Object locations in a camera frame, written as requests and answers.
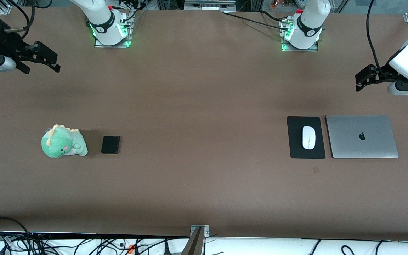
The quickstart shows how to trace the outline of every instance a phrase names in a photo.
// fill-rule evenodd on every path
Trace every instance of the white mouse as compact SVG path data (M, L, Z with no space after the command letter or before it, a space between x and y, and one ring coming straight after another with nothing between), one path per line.
M311 126L303 127L303 148L314 149L316 145L316 131Z

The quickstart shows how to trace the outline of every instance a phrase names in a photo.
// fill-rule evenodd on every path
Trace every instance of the mouse pad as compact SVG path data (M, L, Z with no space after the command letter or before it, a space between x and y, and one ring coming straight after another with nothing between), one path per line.
M316 145L307 150L302 144L302 130L311 126L316 131ZM288 116L289 149L291 158L325 158L321 118Z

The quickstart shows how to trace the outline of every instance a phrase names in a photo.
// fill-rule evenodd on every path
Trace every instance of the brown table surface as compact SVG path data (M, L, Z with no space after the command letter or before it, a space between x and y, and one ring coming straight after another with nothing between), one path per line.
M23 26L16 12L4 19ZM0 73L0 216L31 231L408 239L408 97L355 92L374 63L365 16L325 27L318 53L282 52L275 29L219 11L149 10L132 47L109 50L79 8L36 10L26 42L62 68ZM408 38L400 15L371 30L381 63ZM333 159L330 114L390 115L400 157ZM321 117L326 159L290 158L287 116ZM54 124L81 129L89 154L44 155ZM122 137L118 155L100 153L103 135Z

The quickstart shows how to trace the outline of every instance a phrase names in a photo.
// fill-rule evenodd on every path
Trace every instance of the silver laptop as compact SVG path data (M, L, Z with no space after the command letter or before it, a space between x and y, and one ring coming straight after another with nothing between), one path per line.
M328 115L333 158L398 158L386 115Z

